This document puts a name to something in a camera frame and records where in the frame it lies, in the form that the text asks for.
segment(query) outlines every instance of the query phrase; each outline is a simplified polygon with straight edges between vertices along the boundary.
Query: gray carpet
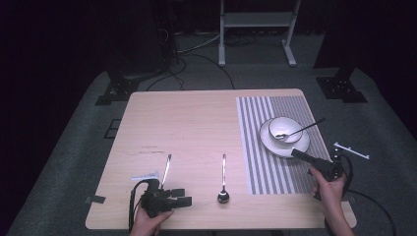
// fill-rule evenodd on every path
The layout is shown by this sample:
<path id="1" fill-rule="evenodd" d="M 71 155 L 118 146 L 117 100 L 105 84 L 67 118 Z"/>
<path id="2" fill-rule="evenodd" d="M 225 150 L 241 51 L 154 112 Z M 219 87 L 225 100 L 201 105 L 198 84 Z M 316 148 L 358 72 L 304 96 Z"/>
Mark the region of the gray carpet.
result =
<path id="1" fill-rule="evenodd" d="M 355 177 L 351 189 L 381 203 L 393 218 L 398 235 L 417 231 L 417 144 L 380 95 L 374 81 L 360 70 L 352 84 L 368 103 L 343 103 L 327 100 L 316 77 L 332 76 L 335 69 L 314 70 L 313 64 L 322 35 L 295 35 L 291 47 L 298 63 L 289 68 L 279 44 L 279 36 L 257 37 L 243 47 L 226 47 L 226 67 L 236 89 L 289 89 L 305 93 L 316 119 L 326 117 L 320 131 L 328 149 L 332 144 L 352 147 L 371 156 L 370 160 L 350 154 Z M 201 36 L 178 36 L 180 49 L 207 40 Z M 191 52 L 217 61 L 217 47 Z M 209 60 L 181 56 L 187 67 L 178 78 L 183 89 L 232 89 L 227 75 Z M 180 71 L 183 62 L 171 67 Z M 140 84 L 147 89 L 158 78 Z M 87 196 L 95 193 L 112 140 L 103 136 L 112 119 L 122 118 L 126 101 L 95 106 L 109 83 L 105 72 L 89 87 L 47 164 L 33 187 L 8 235 L 127 235 L 127 230 L 88 230 L 85 227 L 89 205 Z M 178 90 L 177 79 L 170 77 L 149 90 Z M 357 235 L 391 235 L 387 217 L 371 201 L 348 193 L 358 219 Z M 327 235 L 324 229 L 287 230 L 285 235 Z M 206 231 L 162 232 L 161 235 L 211 235 Z M 216 235 L 269 236 L 269 231 L 219 231 Z"/>

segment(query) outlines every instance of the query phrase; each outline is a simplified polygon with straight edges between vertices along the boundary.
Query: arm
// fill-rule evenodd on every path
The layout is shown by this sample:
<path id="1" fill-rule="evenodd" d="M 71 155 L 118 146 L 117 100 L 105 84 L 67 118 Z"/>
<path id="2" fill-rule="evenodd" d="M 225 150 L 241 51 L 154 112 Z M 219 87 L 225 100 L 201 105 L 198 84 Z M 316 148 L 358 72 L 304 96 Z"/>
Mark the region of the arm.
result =
<path id="1" fill-rule="evenodd" d="M 174 211 L 167 211 L 160 213 L 155 218 L 149 218 L 147 212 L 143 208 L 139 207 L 130 236 L 157 235 L 160 230 L 160 224 L 169 218 L 173 213 Z"/>
<path id="2" fill-rule="evenodd" d="M 341 208 L 341 199 L 343 195 L 343 186 L 346 175 L 328 182 L 319 170 L 310 166 L 310 171 L 317 180 L 317 185 L 313 188 L 313 196 L 320 191 L 322 197 L 321 210 L 332 232 L 337 236 L 352 236 L 353 231 L 344 217 Z"/>

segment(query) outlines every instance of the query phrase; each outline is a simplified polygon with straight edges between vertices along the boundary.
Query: metal rack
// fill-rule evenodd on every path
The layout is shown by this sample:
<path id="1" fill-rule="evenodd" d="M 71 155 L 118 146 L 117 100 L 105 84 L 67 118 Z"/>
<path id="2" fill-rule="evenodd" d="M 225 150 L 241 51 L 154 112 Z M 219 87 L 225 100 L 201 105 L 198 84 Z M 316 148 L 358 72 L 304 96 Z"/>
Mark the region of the metal rack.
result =
<path id="1" fill-rule="evenodd" d="M 218 65 L 225 66 L 224 29 L 225 28 L 261 28 L 261 27 L 288 27 L 287 36 L 281 41 L 290 67 L 295 67 L 294 55 L 289 43 L 297 21 L 301 0 L 297 0 L 292 12 L 271 13 L 225 13 L 224 0 L 220 5 L 220 43 L 218 45 Z"/>

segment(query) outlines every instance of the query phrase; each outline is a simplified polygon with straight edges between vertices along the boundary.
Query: striped placemat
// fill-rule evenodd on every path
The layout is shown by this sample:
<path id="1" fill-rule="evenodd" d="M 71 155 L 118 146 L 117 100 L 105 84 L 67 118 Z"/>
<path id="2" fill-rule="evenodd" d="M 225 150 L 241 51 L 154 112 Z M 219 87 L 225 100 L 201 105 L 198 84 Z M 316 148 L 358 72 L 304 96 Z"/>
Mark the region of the striped placemat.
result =
<path id="1" fill-rule="evenodd" d="M 314 179 L 307 174 L 309 163 L 281 158 L 262 144 L 261 126 L 267 120 L 285 116 L 303 127 L 315 122 L 303 96 L 237 97 L 237 109 L 250 194 L 307 194 Z M 308 129 L 309 155 L 329 159 L 317 126 Z"/>

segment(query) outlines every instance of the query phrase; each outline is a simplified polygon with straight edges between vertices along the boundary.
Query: dark background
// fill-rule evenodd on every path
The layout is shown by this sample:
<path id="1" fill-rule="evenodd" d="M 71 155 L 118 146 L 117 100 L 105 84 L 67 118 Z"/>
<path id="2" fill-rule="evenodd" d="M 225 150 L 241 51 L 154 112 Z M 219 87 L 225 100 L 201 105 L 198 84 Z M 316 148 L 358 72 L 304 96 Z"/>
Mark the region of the dark background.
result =
<path id="1" fill-rule="evenodd" d="M 237 12 L 287 10 L 293 4 L 226 2 L 228 11 Z M 7 232 L 24 204 L 89 84 L 106 70 L 103 58 L 117 57 L 94 12 L 100 11 L 95 3 L 98 1 L 0 3 L 0 235 Z M 219 1 L 178 0 L 172 4 L 175 31 L 218 30 Z M 411 23 L 417 21 L 413 4 L 406 0 L 304 1 L 295 33 L 326 33 L 316 67 L 353 61 L 374 79 L 416 137 L 416 99 L 412 95 L 417 38 Z"/>

